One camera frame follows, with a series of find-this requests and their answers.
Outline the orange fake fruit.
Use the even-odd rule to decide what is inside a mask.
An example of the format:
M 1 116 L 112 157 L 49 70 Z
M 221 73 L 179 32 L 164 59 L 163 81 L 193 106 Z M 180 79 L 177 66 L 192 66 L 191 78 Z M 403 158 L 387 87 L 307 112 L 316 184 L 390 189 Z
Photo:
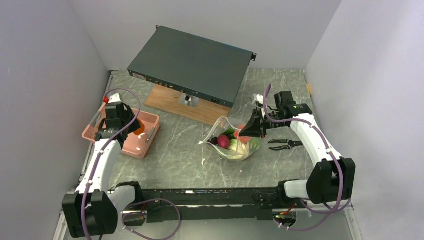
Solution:
M 145 125 L 137 119 L 137 128 L 133 131 L 133 134 L 139 136 L 145 132 Z

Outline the clear zip top bag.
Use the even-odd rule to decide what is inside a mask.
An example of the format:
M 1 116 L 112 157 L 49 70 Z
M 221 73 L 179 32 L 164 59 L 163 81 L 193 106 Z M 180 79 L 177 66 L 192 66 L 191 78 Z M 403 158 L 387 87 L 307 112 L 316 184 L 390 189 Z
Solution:
M 204 145 L 215 151 L 217 154 L 219 154 L 224 159 L 227 159 L 227 157 L 230 156 L 230 151 L 221 148 L 218 145 L 213 145 L 208 142 L 210 138 L 213 137 L 219 137 L 222 135 L 227 129 L 233 128 L 235 129 L 234 136 L 228 136 L 230 140 L 236 139 L 242 143 L 248 143 L 252 138 L 256 137 L 240 137 L 239 132 L 243 129 L 243 127 L 246 125 L 245 122 L 241 121 L 240 119 L 227 117 L 227 116 L 220 116 L 212 126 L 209 133 L 206 135 L 205 139 L 201 140 L 199 142 L 200 145 Z

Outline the dark red fake fruit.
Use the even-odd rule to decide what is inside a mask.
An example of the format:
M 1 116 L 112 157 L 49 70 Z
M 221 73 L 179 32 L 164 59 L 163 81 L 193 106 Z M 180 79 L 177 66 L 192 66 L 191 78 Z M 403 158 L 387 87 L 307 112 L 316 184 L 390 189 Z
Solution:
M 221 134 L 217 138 L 217 145 L 220 148 L 227 149 L 231 145 L 231 140 L 230 140 L 230 138 L 227 135 Z

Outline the dark purple fake eggplant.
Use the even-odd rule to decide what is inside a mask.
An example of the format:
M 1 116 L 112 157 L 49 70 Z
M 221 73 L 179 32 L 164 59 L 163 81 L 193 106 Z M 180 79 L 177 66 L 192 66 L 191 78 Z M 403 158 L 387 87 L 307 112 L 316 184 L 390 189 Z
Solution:
M 207 142 L 212 144 L 212 145 L 218 145 L 219 144 L 218 137 L 212 137 Z

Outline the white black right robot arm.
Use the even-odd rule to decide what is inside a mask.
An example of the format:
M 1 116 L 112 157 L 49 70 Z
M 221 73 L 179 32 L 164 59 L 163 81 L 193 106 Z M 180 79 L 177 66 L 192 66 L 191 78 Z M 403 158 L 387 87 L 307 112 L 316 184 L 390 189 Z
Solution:
M 276 203 L 287 208 L 295 199 L 309 200 L 316 205 L 349 200 L 353 193 L 355 162 L 333 148 L 307 104 L 296 103 L 290 91 L 275 94 L 274 100 L 276 109 L 268 111 L 264 96 L 254 94 L 255 109 L 240 136 L 263 139 L 271 129 L 291 128 L 314 166 L 307 180 L 279 182 Z

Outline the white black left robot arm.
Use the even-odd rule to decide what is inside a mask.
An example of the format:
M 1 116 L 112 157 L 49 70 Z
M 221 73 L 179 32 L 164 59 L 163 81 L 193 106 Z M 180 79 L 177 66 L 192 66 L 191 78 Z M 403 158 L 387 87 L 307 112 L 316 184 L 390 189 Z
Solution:
M 95 135 L 94 154 L 87 173 L 74 193 L 66 194 L 62 210 L 72 238 L 87 238 L 113 234 L 119 213 L 127 206 L 139 209 L 144 196 L 137 183 L 123 183 L 109 195 L 109 180 L 128 135 L 140 128 L 133 110 L 123 102 L 104 105 L 106 117 Z

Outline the green fake vegetable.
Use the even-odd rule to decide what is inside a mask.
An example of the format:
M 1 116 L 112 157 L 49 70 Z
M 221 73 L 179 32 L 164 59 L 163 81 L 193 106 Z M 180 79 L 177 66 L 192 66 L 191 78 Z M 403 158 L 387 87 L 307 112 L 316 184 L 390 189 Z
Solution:
M 249 153 L 253 154 L 254 152 L 260 149 L 261 143 L 258 138 L 252 138 L 247 145 L 249 147 Z

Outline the pink plastic basket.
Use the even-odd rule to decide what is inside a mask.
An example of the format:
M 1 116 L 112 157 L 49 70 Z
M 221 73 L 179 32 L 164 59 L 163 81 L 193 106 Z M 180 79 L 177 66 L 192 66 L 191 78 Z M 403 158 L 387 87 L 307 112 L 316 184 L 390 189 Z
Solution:
M 106 117 L 105 103 L 103 103 L 82 132 L 82 137 L 92 143 L 95 142 L 95 135 L 98 132 L 99 124 Z M 139 111 L 132 108 L 134 114 L 138 114 L 137 119 L 144 124 L 144 132 L 141 134 L 131 133 L 124 142 L 122 153 L 136 159 L 144 159 L 157 132 L 160 129 L 160 117 L 149 112 Z

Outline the wooden board stand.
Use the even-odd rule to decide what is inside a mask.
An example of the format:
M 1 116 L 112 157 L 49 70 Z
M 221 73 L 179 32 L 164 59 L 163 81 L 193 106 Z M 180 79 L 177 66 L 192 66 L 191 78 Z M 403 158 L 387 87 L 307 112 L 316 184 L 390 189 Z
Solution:
M 155 85 L 144 105 L 163 112 L 185 117 L 203 124 L 213 125 L 220 117 L 227 117 L 230 108 L 188 95 L 164 86 Z

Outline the black handled pliers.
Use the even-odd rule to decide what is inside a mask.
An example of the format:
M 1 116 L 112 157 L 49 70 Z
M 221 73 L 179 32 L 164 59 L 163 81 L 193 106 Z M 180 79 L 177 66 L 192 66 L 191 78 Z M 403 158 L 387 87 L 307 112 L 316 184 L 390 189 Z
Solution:
M 268 144 L 281 144 L 279 146 L 270 146 L 269 149 L 272 151 L 291 150 L 292 148 L 304 145 L 300 140 L 289 139 L 272 139 Z

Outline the dark rack network switch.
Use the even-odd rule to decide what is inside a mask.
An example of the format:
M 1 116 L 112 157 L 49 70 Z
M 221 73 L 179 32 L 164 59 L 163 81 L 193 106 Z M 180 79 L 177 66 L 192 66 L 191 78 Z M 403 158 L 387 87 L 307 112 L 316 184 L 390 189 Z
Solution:
M 256 53 L 157 26 L 128 73 L 171 90 L 232 108 Z

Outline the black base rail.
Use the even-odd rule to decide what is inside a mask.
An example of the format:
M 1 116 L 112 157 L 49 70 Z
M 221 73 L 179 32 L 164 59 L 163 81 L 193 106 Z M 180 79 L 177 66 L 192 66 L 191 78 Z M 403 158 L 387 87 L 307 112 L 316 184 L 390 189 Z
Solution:
M 144 189 L 142 197 L 124 209 L 143 213 L 147 223 L 188 220 L 255 219 L 271 221 L 280 212 L 302 208 L 280 187 Z

